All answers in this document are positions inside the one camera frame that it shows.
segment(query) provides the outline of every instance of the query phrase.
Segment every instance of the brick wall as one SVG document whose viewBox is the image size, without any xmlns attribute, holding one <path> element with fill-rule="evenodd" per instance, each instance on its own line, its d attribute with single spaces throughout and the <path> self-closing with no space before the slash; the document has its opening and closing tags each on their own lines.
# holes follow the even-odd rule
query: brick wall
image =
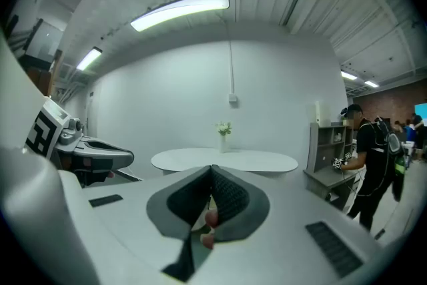
<svg viewBox="0 0 427 285">
<path fill-rule="evenodd" d="M 414 106 L 427 103 L 427 79 L 403 85 L 378 93 L 355 97 L 354 103 L 362 107 L 368 120 L 374 120 L 377 116 L 389 117 L 393 124 L 396 120 L 405 122 L 411 119 Z"/>
</svg>

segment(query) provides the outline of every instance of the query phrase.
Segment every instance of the black vent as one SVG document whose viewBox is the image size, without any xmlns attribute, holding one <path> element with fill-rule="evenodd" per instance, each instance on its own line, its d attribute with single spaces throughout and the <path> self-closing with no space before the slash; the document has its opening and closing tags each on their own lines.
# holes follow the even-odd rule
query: black vent
<svg viewBox="0 0 427 285">
<path fill-rule="evenodd" d="M 248 192 L 217 172 L 212 173 L 212 197 L 218 209 L 218 224 L 244 211 L 249 204 Z"/>
<path fill-rule="evenodd" d="M 106 197 L 94 198 L 93 200 L 89 200 L 89 203 L 92 207 L 104 206 L 106 204 L 110 204 L 113 202 L 117 202 L 122 200 L 123 198 L 120 195 L 110 195 Z"/>
<path fill-rule="evenodd" d="M 325 223 L 308 224 L 306 229 L 341 278 L 363 264 Z"/>
</svg>

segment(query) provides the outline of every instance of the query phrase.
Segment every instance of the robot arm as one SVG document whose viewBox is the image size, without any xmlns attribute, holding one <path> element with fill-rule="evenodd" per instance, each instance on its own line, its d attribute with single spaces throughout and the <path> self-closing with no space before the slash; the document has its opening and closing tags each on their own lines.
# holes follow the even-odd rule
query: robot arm
<svg viewBox="0 0 427 285">
<path fill-rule="evenodd" d="M 103 182 L 111 170 L 132 164 L 131 151 L 83 135 L 81 122 L 46 97 L 28 135 L 26 147 L 73 172 L 82 186 Z"/>
</svg>

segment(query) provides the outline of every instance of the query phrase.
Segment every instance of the fluorescent ceiling light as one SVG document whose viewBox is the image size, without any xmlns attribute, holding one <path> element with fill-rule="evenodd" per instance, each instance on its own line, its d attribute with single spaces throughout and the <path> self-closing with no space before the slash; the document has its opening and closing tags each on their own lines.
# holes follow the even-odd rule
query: fluorescent ceiling light
<svg viewBox="0 0 427 285">
<path fill-rule="evenodd" d="M 230 0 L 178 0 L 158 7 L 131 22 L 136 31 L 143 31 L 173 18 L 192 13 L 228 9 Z"/>
<path fill-rule="evenodd" d="M 97 47 L 93 47 L 93 49 L 81 60 L 79 65 L 77 66 L 78 70 L 85 70 L 86 67 L 95 61 L 99 56 L 101 56 L 102 50 Z"/>
<path fill-rule="evenodd" d="M 354 75 L 352 75 L 352 74 L 349 74 L 349 73 L 346 73 L 346 72 L 344 72 L 344 71 L 341 71 L 341 76 L 342 76 L 342 77 L 345 77 L 346 79 L 357 79 L 357 77 L 356 77 L 356 76 L 354 76 Z"/>
<path fill-rule="evenodd" d="M 377 88 L 377 87 L 378 87 L 378 85 L 377 85 L 377 84 L 375 84 L 374 82 L 371 82 L 371 81 L 366 81 L 366 82 L 365 82 L 365 84 L 366 84 L 366 85 L 370 85 L 371 87 L 374 87 L 374 88 Z"/>
</svg>

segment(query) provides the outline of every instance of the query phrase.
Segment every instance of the wall outlet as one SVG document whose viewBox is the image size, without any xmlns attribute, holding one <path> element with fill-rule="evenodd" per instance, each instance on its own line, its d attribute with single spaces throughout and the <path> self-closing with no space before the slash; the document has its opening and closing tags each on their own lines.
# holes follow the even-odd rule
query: wall outlet
<svg viewBox="0 0 427 285">
<path fill-rule="evenodd" d="M 234 103 L 238 101 L 238 97 L 236 94 L 228 94 L 228 102 Z"/>
</svg>

